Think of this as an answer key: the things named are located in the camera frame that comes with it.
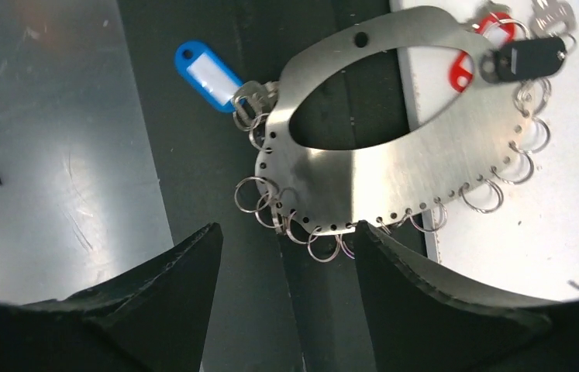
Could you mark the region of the blue key tag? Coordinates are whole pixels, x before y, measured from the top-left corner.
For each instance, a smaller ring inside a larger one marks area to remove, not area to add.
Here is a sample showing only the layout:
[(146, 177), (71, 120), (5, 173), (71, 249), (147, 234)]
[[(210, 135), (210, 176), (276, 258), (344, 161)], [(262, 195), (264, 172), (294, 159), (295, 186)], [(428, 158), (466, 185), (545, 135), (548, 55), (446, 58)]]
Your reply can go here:
[(189, 40), (175, 52), (177, 72), (218, 112), (233, 113), (233, 98), (243, 82), (205, 43)]

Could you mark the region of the red key tag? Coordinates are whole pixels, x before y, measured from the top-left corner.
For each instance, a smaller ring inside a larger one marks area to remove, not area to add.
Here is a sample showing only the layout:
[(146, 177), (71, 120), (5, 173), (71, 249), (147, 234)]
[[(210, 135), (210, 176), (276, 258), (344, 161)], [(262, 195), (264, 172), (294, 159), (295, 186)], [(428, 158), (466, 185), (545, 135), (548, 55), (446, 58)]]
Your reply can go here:
[[(514, 40), (517, 34), (515, 24), (499, 22), (511, 18), (509, 9), (484, 9), (474, 15), (465, 27), (468, 31), (488, 39), (494, 47), (501, 47)], [(472, 54), (464, 51), (457, 54), (448, 70), (448, 82), (455, 92), (462, 93), (467, 89), (477, 70), (475, 64)]]

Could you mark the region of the large steel keyring plate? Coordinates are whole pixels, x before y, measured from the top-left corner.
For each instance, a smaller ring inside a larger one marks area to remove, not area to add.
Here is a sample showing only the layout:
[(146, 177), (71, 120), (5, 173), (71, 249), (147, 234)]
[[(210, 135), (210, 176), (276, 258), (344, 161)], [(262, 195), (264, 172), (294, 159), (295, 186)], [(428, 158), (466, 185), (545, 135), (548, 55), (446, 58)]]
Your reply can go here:
[[(291, 134), (300, 105), (322, 83), (356, 62), (388, 50), (439, 47), (472, 54), (477, 68), (467, 89), (408, 135), (353, 150), (301, 145)], [(551, 93), (550, 77), (491, 84), (481, 76), (480, 60), (497, 50), (468, 31), (447, 11), (422, 5), (381, 15), (339, 31), (292, 57), (278, 80), (277, 104), (249, 122), (235, 120), (257, 148), (255, 173), (260, 198), (251, 213), (269, 208), (272, 227), (293, 237), (306, 232), (304, 246), (343, 237), (360, 221), (382, 229), (414, 222), (437, 209), (446, 224), (446, 204), (466, 200), (485, 185), (502, 205), (502, 172), (523, 159), (534, 172), (533, 150), (522, 146), (525, 131), (539, 121), (544, 104), (527, 95), (535, 84)]]

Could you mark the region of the black key tag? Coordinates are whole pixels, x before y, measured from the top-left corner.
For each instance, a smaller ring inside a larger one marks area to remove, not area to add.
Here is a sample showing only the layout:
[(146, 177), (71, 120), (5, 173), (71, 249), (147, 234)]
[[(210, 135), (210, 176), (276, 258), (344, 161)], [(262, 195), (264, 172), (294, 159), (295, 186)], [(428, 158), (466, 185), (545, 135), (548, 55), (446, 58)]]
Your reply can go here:
[(491, 84), (548, 78), (558, 73), (567, 55), (558, 36), (515, 40), (489, 50), (480, 60), (480, 73)]

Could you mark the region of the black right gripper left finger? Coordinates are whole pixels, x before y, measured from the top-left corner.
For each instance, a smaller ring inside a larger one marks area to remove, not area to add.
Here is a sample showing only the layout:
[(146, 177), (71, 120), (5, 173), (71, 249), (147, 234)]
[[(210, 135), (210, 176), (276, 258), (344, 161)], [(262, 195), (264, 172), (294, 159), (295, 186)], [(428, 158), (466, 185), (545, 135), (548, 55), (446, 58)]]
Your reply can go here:
[(64, 300), (0, 302), (0, 371), (198, 371), (222, 257), (217, 223)]

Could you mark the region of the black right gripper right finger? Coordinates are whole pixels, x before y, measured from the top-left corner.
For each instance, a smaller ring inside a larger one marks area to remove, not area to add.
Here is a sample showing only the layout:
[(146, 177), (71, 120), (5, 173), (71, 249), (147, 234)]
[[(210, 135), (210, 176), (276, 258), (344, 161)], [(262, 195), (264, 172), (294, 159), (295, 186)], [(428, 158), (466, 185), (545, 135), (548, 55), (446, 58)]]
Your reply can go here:
[(379, 371), (579, 371), (579, 300), (470, 279), (367, 222), (353, 240)]

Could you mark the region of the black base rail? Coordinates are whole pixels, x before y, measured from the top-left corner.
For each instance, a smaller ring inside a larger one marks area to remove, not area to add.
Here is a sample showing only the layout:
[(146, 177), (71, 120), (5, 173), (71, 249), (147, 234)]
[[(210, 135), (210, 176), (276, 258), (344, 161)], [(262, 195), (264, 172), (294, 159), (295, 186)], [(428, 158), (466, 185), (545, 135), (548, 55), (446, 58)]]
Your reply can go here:
[[(179, 73), (175, 56), (204, 43), (242, 81), (279, 82), (288, 61), (391, 11), (387, 1), (121, 1), (137, 91), (172, 238), (214, 222), (222, 259), (207, 331), (207, 371), (373, 371), (356, 264), (311, 216), (287, 215), (275, 177), (281, 134), (220, 112)], [(272, 194), (273, 203), (265, 202)]]

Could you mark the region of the silver key on blue tag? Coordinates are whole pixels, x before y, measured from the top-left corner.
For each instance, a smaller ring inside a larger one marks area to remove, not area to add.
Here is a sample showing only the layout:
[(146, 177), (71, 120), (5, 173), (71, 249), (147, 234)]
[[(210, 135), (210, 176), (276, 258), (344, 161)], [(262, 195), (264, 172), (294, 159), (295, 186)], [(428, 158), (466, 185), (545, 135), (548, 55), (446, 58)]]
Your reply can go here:
[(231, 99), (235, 109), (233, 118), (249, 122), (262, 113), (270, 112), (277, 100), (278, 81), (248, 81), (239, 87)]

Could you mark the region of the loose silver key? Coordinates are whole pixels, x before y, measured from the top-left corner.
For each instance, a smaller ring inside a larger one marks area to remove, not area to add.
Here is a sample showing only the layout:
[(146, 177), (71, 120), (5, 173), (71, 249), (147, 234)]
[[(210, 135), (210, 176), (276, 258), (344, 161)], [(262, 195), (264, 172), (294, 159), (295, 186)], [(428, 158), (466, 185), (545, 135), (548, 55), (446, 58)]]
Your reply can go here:
[(568, 1), (532, 0), (529, 28), (539, 37), (572, 33), (577, 29), (574, 10)]

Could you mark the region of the metal base plate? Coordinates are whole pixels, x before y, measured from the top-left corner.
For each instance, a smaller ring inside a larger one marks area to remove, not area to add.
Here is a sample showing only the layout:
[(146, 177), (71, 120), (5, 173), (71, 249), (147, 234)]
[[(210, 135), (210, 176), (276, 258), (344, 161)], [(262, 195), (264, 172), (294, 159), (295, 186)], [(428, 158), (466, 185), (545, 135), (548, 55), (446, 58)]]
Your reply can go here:
[(0, 301), (63, 299), (172, 246), (115, 1), (0, 1)]

